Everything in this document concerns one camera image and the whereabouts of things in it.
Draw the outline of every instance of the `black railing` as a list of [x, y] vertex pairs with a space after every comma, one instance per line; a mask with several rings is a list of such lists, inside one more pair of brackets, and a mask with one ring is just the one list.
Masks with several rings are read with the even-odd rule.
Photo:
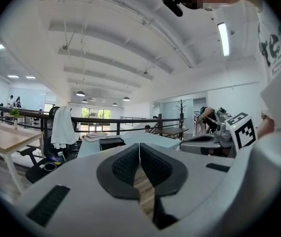
[[[134, 117], [121, 117], [121, 119], [147, 119], [147, 118], [134, 118]], [[131, 125], [132, 127], [134, 127], [134, 125], [136, 125], [135, 123], [124, 123], [124, 124], [128, 124], [128, 125]]]
[[[1, 107], [0, 106], [0, 112], [4, 112], [4, 113], [10, 113], [12, 111], [12, 108], [8, 108], [8, 107]], [[26, 121], [24, 119], [24, 122], [20, 122], [17, 125], [19, 126], [23, 126], [23, 127], [27, 127], [27, 128], [33, 128], [33, 129], [38, 129], [41, 130], [43, 132], [43, 136], [44, 136], [44, 152], [46, 153], [47, 150], [47, 145], [46, 145], [46, 141], [48, 139], [48, 131], [52, 130], [52, 127], [48, 127], [48, 121], [52, 120], [52, 117], [50, 117], [49, 115], [43, 114], [42, 111], [38, 111], [36, 113], [36, 111], [28, 111], [28, 110], [24, 110], [24, 109], [19, 109], [19, 113], [20, 116], [19, 117], [31, 117], [31, 118], [37, 118], [39, 120], [37, 120], [38, 123], [40, 123], [40, 125], [28, 125], [26, 124]], [[0, 121], [9, 123], [9, 124], [14, 124], [13, 121], [10, 120], [6, 120], [6, 119], [13, 119], [14, 117], [0, 117]], [[116, 130], [102, 130], [102, 132], [116, 132], [116, 135], [119, 135], [121, 131], [123, 132], [128, 132], [128, 131], [138, 131], [138, 130], [146, 130], [146, 128], [139, 128], [139, 129], [128, 129], [128, 130], [121, 130], [120, 129], [120, 124], [121, 123], [134, 123], [135, 122], [135, 118], [130, 118], [130, 119], [101, 119], [101, 118], [76, 118], [76, 117], [71, 117], [72, 121], [78, 123], [116, 123]], [[162, 119], [161, 115], [159, 115], [158, 119], [146, 119], [146, 118], [139, 118], [137, 120], [137, 123], [153, 123], [156, 122], [158, 123], [157, 126], [154, 127], [154, 129], [162, 129], [164, 127], [169, 127], [169, 126], [175, 126], [175, 125], [179, 125], [179, 124], [173, 124], [173, 125], [165, 125], [163, 126], [163, 122], [170, 122], [170, 121], [181, 121], [181, 119]], [[90, 133], [91, 131], [81, 131], [81, 130], [76, 130], [75, 132], [86, 132], [86, 133]]]

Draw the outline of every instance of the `ceiling beam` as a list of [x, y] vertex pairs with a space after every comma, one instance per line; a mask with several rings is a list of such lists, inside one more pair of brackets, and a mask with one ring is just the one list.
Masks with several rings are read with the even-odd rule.
[[79, 85], [84, 85], [84, 86], [88, 86], [88, 87], [107, 89], [107, 90], [113, 90], [113, 91], [119, 91], [119, 92], [131, 94], [130, 90], [119, 89], [119, 88], [108, 86], [108, 85], [105, 85], [105, 84], [96, 84], [96, 83], [92, 83], [92, 82], [89, 82], [89, 81], [68, 79], [68, 83], [74, 83], [74, 84], [77, 83]]
[[138, 23], [144, 25], [147, 29], [152, 31], [155, 35], [162, 39], [166, 44], [168, 44], [172, 49], [179, 50], [177, 55], [187, 64], [188, 67], [194, 67], [195, 57], [192, 52], [190, 52], [182, 43], [181, 36], [168, 24], [163, 18], [156, 13], [152, 12], [151, 8], [144, 7], [140, 2], [133, 1], [133, 8], [128, 6], [126, 3], [122, 4], [118, 0], [73, 0], [80, 2], [93, 3], [95, 1], [101, 2], [101, 4], [106, 8], [113, 8], [113, 10], [120, 12], [122, 14], [129, 13], [130, 18], [134, 19]]
[[[69, 49], [69, 53], [73, 57], [81, 58], [81, 50]], [[68, 56], [68, 52], [66, 50], [62, 49], [62, 48], [59, 48], [58, 54], [67, 55]], [[129, 67], [127, 65], [124, 65], [122, 63], [118, 63], [118, 62], [113, 63], [111, 59], [103, 57], [103, 56], [100, 56], [100, 55], [91, 54], [91, 53], [87, 53], [86, 52], [86, 53], [84, 53], [82, 55], [82, 57], [84, 59], [87, 59], [87, 60], [100, 62], [100, 63], [103, 63], [103, 64], [107, 64], [107, 65], [110, 65], [110, 66], [114, 66], [114, 67], [123, 69], [125, 71], [132, 72], [133, 74], [137, 74], [137, 75], [139, 75], [139, 76], [141, 76], [143, 78], [149, 79], [149, 80], [152, 80], [154, 78], [150, 74], [144, 74], [143, 71], [136, 70], [136, 69], [134, 69], [132, 67]]]
[[[83, 69], [82, 68], [74, 68], [74, 67], [66, 67], [65, 66], [63, 71], [83, 76]], [[126, 84], [126, 85], [131, 86], [131, 87], [135, 87], [135, 88], [141, 87], [140, 84], [137, 84], [135, 82], [127, 81], [125, 79], [121, 79], [121, 78], [118, 78], [118, 77], [115, 77], [115, 76], [110, 76], [110, 75], [107, 75], [105, 73], [95, 72], [95, 71], [91, 71], [91, 70], [88, 70], [88, 69], [85, 69], [84, 71], [85, 71], [84, 74], [88, 77], [96, 77], [96, 78], [100, 78], [100, 79], [114, 81], [114, 82], [118, 82], [118, 83], [121, 83], [121, 84]]]
[[[62, 22], [51, 23], [48, 30], [52, 31], [52, 32], [63, 32], [63, 33], [65, 31]], [[67, 31], [79, 34], [81, 32], [81, 26], [67, 24]], [[150, 61], [151, 63], [157, 63], [157, 61], [158, 61], [153, 55], [151, 55], [149, 52], [145, 51], [142, 47], [138, 46], [136, 43], [133, 43], [132, 41], [129, 41], [126, 43], [126, 37], [116, 36], [113, 33], [102, 31], [96, 27], [93, 27], [93, 28], [88, 27], [87, 29], [85, 29], [83, 31], [83, 34], [86, 36], [89, 36], [89, 37], [93, 37], [96, 39], [104, 40], [106, 42], [110, 42], [114, 45], [118, 45], [124, 49], [127, 49], [128, 51], [130, 51], [132, 53], [139, 55], [140, 57], [144, 58], [145, 60]], [[143, 73], [139, 74], [139, 71], [137, 71], [136, 69], [127, 67], [126, 65], [124, 65], [122, 63], [118, 63], [116, 61], [113, 62], [110, 59], [109, 59], [109, 62], [110, 62], [109, 65], [111, 65], [111, 66], [116, 66], [118, 68], [127, 70], [129, 72], [133, 71], [132, 73], [140, 75], [142, 77], [146, 76]], [[165, 71], [168, 74], [171, 74], [174, 71], [174, 69], [172, 67], [170, 67], [163, 61], [159, 62], [159, 65], [157, 65], [157, 67], [161, 68], [163, 71]]]

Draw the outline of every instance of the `black chair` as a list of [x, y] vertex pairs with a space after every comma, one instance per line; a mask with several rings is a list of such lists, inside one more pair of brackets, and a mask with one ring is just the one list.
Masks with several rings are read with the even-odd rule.
[[[50, 112], [49, 112], [49, 119], [47, 121], [48, 128], [52, 128], [53, 126], [53, 118], [56, 110], [59, 107], [53, 107]], [[77, 128], [77, 122], [72, 118], [72, 125], [74, 130]], [[36, 147], [29, 147], [26, 150], [23, 150], [20, 152], [22, 156], [29, 155], [34, 166], [31, 167], [27, 172], [26, 172], [26, 178], [29, 180], [31, 183], [35, 183], [47, 174], [49, 174], [51, 171], [47, 171], [43, 168], [40, 168], [41, 165], [45, 165], [47, 162], [50, 162], [51, 160], [48, 159], [49, 156], [58, 156], [58, 152], [63, 152], [63, 155], [65, 156], [65, 159], [71, 160], [76, 158], [76, 153], [79, 151], [80, 146], [82, 141], [78, 141], [76, 144], [73, 145], [67, 145], [66, 148], [64, 149], [55, 149], [55, 147], [51, 143], [51, 135], [52, 131], [48, 131], [48, 139], [44, 141], [44, 145], [46, 147], [46, 150], [42, 152], [46, 156], [46, 158], [41, 159], [39, 162], [36, 162], [35, 157], [33, 155], [33, 151], [36, 150]]]

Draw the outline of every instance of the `white t-shirt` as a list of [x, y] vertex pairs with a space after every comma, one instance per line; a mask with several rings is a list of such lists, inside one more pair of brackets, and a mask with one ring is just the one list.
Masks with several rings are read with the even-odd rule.
[[258, 12], [259, 50], [266, 68], [268, 86], [261, 97], [268, 107], [268, 116], [281, 128], [281, 23], [271, 8], [263, 2]]
[[12, 98], [12, 99], [8, 98], [8, 101], [7, 101], [8, 104], [7, 104], [7, 106], [10, 107], [10, 108], [13, 108], [13, 102], [14, 102], [14, 101], [13, 101], [13, 98]]

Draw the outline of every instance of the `desk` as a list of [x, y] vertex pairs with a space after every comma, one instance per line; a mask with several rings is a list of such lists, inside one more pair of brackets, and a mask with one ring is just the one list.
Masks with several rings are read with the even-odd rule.
[[162, 133], [162, 134], [166, 134], [166, 137], [171, 138], [171, 136], [173, 136], [173, 139], [179, 138], [179, 135], [181, 135], [182, 133], [188, 131], [189, 129], [184, 129], [184, 128], [176, 128], [176, 127], [172, 127], [172, 128], [167, 128], [167, 129], [162, 129], [162, 130], [157, 130], [155, 131], [156, 133]]
[[[135, 135], [133, 135], [131, 132], [124, 135], [119, 135], [119, 137], [124, 140], [126, 145], [132, 145], [134, 143], [150, 143], [169, 149], [175, 149], [180, 145], [180, 141], [178, 140], [165, 138], [148, 132], [144, 132], [143, 134], [137, 133]], [[99, 141], [88, 142], [83, 140], [78, 157], [81, 158], [98, 152], [100, 152]]]
[[42, 132], [20, 127], [14, 129], [12, 125], [0, 123], [0, 153], [3, 155], [14, 183], [21, 193], [24, 191], [24, 187], [17, 177], [11, 154], [38, 139], [40, 140], [40, 149], [43, 152]]

